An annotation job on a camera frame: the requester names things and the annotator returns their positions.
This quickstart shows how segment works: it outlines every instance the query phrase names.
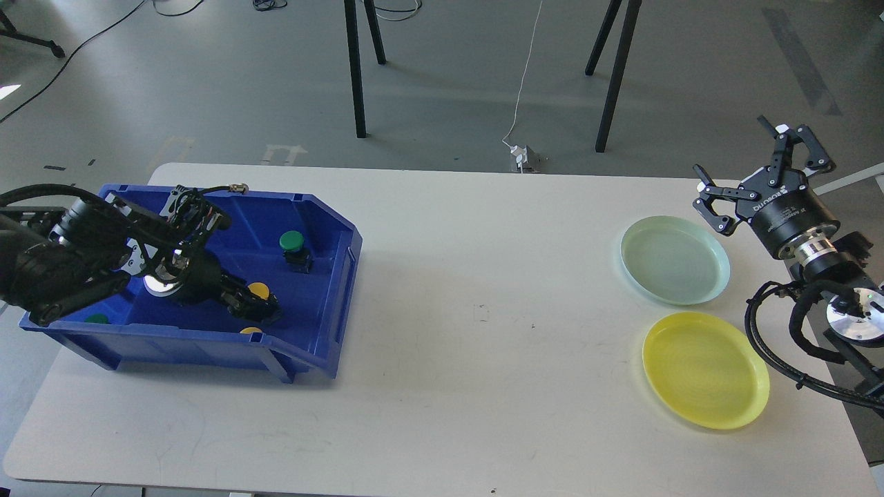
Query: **black cable bundle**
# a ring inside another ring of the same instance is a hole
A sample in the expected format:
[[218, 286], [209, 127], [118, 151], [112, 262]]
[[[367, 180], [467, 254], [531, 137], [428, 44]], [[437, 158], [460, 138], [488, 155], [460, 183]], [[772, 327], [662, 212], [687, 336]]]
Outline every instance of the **black cable bundle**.
[[[822, 286], [816, 286], [814, 288], [809, 288], [810, 286], [804, 288], [804, 291], [809, 296], [804, 298], [806, 302], [809, 299], [816, 300], [816, 296], [819, 296], [819, 292], [822, 290]], [[746, 328], [746, 337], [749, 339], [749, 343], [752, 345], [752, 348], [761, 356], [762, 359], [774, 369], [779, 371], [780, 373], [786, 375], [787, 377], [795, 380], [795, 387], [800, 389], [803, 386], [807, 386], [811, 390], [815, 392], [819, 392], [824, 394], [825, 396], [832, 397], [838, 401], [848, 402], [851, 404], [858, 405], [860, 407], [870, 408], [870, 409], [884, 409], [884, 400], [879, 399], [877, 397], [872, 397], [869, 395], [863, 395], [854, 390], [849, 390], [847, 388], [841, 388], [839, 386], [832, 385], [831, 383], [827, 383], [822, 381], [821, 379], [814, 378], [813, 376], [808, 375], [805, 372], [799, 371], [794, 368], [789, 363], [786, 363], [782, 359], [780, 359], [768, 346], [765, 344], [764, 340], [761, 338], [761, 334], [758, 332], [758, 308], [761, 307], [761, 304], [765, 299], [774, 294], [785, 294], [788, 295], [793, 301], [798, 302], [800, 297], [798, 296], [798, 291], [802, 288], [797, 283], [790, 283], [788, 285], [783, 285], [782, 283], [777, 283], [775, 281], [768, 281], [758, 291], [755, 295], [752, 296], [751, 299], [746, 301], [749, 306], [746, 308], [745, 315], [745, 328]], [[809, 306], [796, 306], [797, 313], [793, 311], [792, 318], [790, 322], [795, 322], [796, 319], [799, 321], [804, 321], [804, 317], [807, 315], [807, 310]]]

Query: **light green plate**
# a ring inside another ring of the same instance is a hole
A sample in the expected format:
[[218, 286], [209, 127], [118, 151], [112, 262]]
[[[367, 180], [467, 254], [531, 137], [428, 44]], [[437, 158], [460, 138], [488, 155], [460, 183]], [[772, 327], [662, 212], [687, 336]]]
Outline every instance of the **light green plate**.
[[629, 278], [666, 303], [710, 301], [730, 280], [724, 247], [682, 218], [654, 216], [636, 222], [623, 235], [620, 255]]

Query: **yellow button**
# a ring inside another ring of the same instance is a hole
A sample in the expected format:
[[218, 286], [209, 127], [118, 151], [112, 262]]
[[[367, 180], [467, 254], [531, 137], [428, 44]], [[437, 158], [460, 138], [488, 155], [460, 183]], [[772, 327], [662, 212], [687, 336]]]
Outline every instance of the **yellow button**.
[[267, 287], [267, 285], [264, 285], [264, 283], [260, 281], [256, 281], [255, 283], [249, 285], [248, 290], [257, 295], [262, 300], [267, 300], [271, 298], [271, 290]]

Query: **white cable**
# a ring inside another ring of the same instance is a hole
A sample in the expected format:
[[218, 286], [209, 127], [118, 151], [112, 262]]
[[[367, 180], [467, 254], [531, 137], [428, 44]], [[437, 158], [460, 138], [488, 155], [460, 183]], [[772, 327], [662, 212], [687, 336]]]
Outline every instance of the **white cable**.
[[544, 0], [540, 0], [540, 5], [537, 8], [537, 17], [534, 19], [534, 29], [531, 31], [531, 44], [528, 47], [528, 60], [525, 61], [525, 70], [522, 72], [522, 82], [519, 83], [519, 93], [515, 96], [515, 111], [513, 111], [513, 125], [509, 127], [509, 131], [507, 135], [500, 139], [503, 141], [503, 144], [512, 149], [512, 145], [507, 143], [507, 138], [509, 135], [513, 133], [515, 129], [515, 121], [519, 117], [519, 100], [522, 99], [522, 88], [525, 86], [525, 74], [528, 74], [528, 63], [531, 61], [531, 51], [534, 50], [534, 35], [537, 34], [537, 22], [540, 20], [540, 11], [544, 8]]

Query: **green button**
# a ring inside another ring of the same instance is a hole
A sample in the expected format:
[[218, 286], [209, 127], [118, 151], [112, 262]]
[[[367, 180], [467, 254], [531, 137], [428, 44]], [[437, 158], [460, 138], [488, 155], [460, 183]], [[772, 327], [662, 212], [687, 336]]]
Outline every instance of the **green button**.
[[304, 235], [300, 231], [287, 231], [279, 237], [279, 246], [286, 252], [297, 252], [304, 248]]
[[93, 314], [86, 318], [87, 323], [94, 323], [96, 325], [109, 325], [111, 321], [104, 314]]

